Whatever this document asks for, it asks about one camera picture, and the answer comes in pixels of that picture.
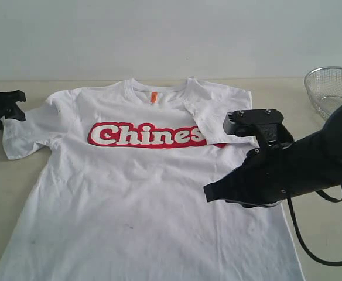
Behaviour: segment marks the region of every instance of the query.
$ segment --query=wire mesh basket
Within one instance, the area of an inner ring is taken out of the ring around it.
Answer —
[[[310,101],[324,119],[342,105],[342,67],[314,69],[305,76],[304,85]]]

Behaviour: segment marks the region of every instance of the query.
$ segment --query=white wall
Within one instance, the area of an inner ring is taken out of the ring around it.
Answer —
[[[0,0],[0,80],[303,76],[342,65],[342,0]]]

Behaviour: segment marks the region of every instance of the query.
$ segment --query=t-shirt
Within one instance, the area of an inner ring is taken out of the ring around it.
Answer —
[[[228,111],[250,108],[249,91],[226,85],[131,79],[59,91],[26,121],[6,119],[8,159],[52,154],[0,280],[303,280],[281,205],[204,195],[254,147],[223,131]]]

